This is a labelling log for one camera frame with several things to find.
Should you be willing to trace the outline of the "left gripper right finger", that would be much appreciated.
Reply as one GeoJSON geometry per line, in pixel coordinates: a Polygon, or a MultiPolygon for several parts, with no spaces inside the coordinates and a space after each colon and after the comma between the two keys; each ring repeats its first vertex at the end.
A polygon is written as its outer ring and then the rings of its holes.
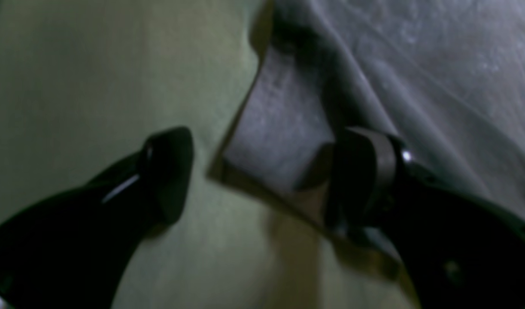
{"type": "Polygon", "coordinates": [[[382,232],[424,309],[525,309],[525,221],[439,182],[394,136],[338,135],[325,227],[382,232]]]}

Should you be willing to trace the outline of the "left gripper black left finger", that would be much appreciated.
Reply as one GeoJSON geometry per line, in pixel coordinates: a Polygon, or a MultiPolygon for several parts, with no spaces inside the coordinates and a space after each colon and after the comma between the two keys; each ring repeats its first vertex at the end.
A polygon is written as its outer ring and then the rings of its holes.
{"type": "Polygon", "coordinates": [[[0,309],[109,309],[138,245],[182,216],[187,127],[151,135],[89,182],[0,224],[0,309]]]}

